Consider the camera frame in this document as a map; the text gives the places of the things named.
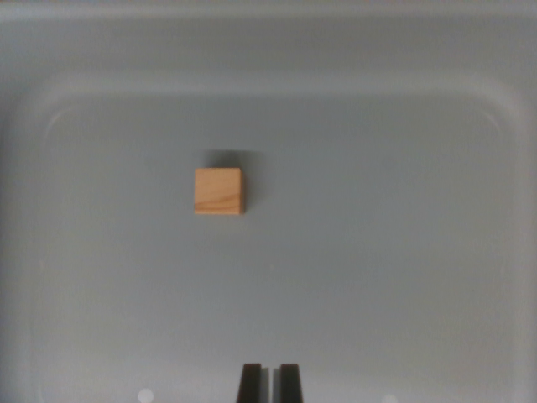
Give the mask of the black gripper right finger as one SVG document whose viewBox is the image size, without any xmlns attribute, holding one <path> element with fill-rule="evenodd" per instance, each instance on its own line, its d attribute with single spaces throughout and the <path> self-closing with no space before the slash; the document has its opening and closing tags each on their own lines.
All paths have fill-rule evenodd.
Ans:
<svg viewBox="0 0 537 403">
<path fill-rule="evenodd" d="M 273 371 L 273 403 L 303 403 L 298 364 L 281 364 Z"/>
</svg>

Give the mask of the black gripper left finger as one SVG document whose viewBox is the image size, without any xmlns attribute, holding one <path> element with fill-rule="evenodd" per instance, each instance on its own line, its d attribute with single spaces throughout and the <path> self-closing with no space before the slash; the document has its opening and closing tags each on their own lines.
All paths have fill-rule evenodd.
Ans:
<svg viewBox="0 0 537 403">
<path fill-rule="evenodd" d="M 261 364 L 244 364 L 237 403 L 269 403 L 269 369 Z"/>
</svg>

